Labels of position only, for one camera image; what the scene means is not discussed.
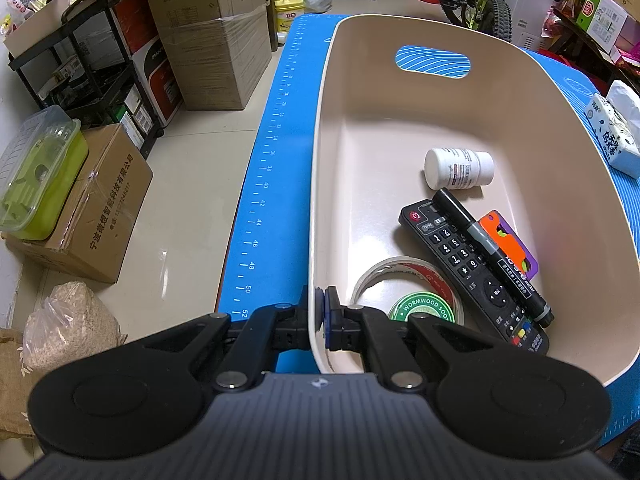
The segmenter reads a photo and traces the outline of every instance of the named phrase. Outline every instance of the blue cutting mat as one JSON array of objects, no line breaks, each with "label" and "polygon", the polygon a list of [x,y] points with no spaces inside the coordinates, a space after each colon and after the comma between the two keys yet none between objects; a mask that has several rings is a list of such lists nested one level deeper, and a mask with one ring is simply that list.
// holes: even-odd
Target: blue cutting mat
[{"label": "blue cutting mat", "polygon": [[[297,303],[307,282],[311,159],[318,91],[334,28],[344,16],[305,14],[289,33],[264,109],[244,179],[229,245],[219,309],[243,319],[257,307]],[[556,82],[600,150],[582,110],[595,88],[582,73],[531,54]],[[402,68],[463,76],[466,57],[408,46],[398,52]],[[640,186],[609,168],[638,250]],[[278,361],[281,372],[317,372],[311,352],[291,351]],[[640,418],[640,359],[607,387],[612,417],[605,440]]]}]

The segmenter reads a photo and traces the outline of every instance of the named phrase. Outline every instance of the black remote control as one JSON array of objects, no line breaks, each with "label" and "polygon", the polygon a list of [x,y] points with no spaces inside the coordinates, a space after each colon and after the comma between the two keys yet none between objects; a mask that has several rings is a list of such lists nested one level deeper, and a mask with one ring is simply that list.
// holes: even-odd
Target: black remote control
[{"label": "black remote control", "polygon": [[509,294],[487,267],[484,256],[438,210],[432,200],[409,205],[400,212],[400,223],[408,227],[438,260],[456,287],[463,304],[473,305],[470,314],[483,332],[499,334],[512,344],[546,354],[549,339]]}]

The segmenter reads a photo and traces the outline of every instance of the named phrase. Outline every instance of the detergent bottle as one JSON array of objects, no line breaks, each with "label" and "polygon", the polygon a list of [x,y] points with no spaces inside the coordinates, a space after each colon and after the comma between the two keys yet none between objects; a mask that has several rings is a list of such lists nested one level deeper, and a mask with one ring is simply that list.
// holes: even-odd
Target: detergent bottle
[{"label": "detergent bottle", "polygon": [[278,32],[288,32],[293,20],[305,13],[305,0],[273,0]]}]

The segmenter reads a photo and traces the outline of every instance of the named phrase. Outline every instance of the tiled floor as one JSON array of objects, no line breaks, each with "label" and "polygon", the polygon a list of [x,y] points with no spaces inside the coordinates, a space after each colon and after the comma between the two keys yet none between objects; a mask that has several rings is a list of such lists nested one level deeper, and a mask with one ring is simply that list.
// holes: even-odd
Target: tiled floor
[{"label": "tiled floor", "polygon": [[[331,12],[444,19],[439,6],[418,0],[334,0]],[[120,279],[116,285],[88,283],[130,339],[213,310],[244,172],[281,51],[273,54],[245,110],[181,110],[156,142],[148,159],[154,178]],[[44,270],[40,280],[34,277],[23,288],[39,304],[53,286],[70,279]],[[15,313],[16,328],[24,327],[27,315]],[[37,445],[27,440],[1,442],[0,472],[16,476],[34,452],[37,456]]]}]

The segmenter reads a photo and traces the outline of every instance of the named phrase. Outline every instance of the black marker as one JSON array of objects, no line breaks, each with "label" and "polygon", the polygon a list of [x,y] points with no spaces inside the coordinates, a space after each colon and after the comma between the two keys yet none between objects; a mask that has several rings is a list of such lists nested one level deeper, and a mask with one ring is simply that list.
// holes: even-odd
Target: black marker
[{"label": "black marker", "polygon": [[554,320],[551,307],[484,228],[469,214],[469,211],[444,188],[433,195],[433,201],[449,216],[453,225],[461,231],[467,232],[478,242],[491,270],[504,283],[514,299],[524,306],[533,321],[540,323],[542,328],[548,327]]}]

